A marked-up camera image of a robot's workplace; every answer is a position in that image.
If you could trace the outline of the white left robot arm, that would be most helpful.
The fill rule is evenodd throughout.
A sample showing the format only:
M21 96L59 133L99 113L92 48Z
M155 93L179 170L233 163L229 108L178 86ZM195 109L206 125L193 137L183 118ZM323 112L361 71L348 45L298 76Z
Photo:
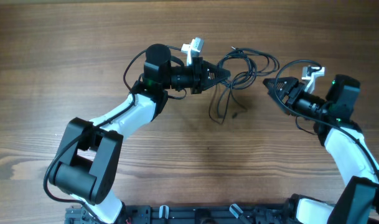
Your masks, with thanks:
M72 119L43 180L45 193L54 201L49 184L71 195L98 223L126 222L124 203L111 187L114 183L123 141L153 121L171 96L168 90L189 89L200 94L226 80L230 72L219 65L192 57L188 65L171 54L171 47L153 44L142 51L144 71L127 99L98 118Z

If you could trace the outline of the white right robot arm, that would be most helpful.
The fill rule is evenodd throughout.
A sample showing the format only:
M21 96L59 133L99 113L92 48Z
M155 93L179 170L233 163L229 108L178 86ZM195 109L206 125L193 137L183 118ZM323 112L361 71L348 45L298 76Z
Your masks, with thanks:
M362 130L350 119L360 82L336 75L325 98L312 95L297 78L266 78L263 85L289 115L315 122L314 131L333 157L345 189L335 205L294 196L289 217L297 223L374 223L379 214L379 165L368 150Z

